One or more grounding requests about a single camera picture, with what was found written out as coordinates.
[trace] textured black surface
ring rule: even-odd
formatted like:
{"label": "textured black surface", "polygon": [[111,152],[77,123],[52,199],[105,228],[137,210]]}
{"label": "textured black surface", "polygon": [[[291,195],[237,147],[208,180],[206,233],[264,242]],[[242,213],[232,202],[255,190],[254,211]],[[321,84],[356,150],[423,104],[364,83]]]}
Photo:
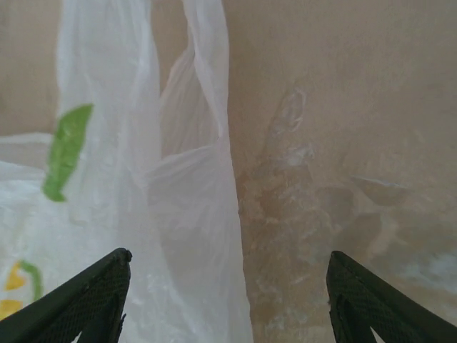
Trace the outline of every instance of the textured black surface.
{"label": "textured black surface", "polygon": [[342,252],[327,271],[330,318],[338,343],[457,342],[457,328],[437,317]]}
{"label": "textured black surface", "polygon": [[66,343],[89,328],[116,342],[129,288],[131,254],[117,249],[37,302],[0,322],[1,343]]}

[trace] plastic bag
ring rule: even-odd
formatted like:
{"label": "plastic bag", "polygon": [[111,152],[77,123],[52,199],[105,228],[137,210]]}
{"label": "plastic bag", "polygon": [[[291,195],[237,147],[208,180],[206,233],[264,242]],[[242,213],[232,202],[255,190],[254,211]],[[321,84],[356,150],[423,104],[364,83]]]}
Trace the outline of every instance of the plastic bag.
{"label": "plastic bag", "polygon": [[[189,45],[159,97],[151,2],[63,1],[59,113],[84,104],[92,113],[64,202],[42,191],[46,174],[60,170],[46,170],[46,159],[68,167],[68,155],[48,157],[50,136],[0,139],[0,299],[8,304],[33,301],[36,280],[21,262],[40,271],[45,294],[122,246],[134,258],[121,342],[252,342],[224,11],[221,0],[184,1],[184,11]],[[17,289],[4,291],[11,279]]]}

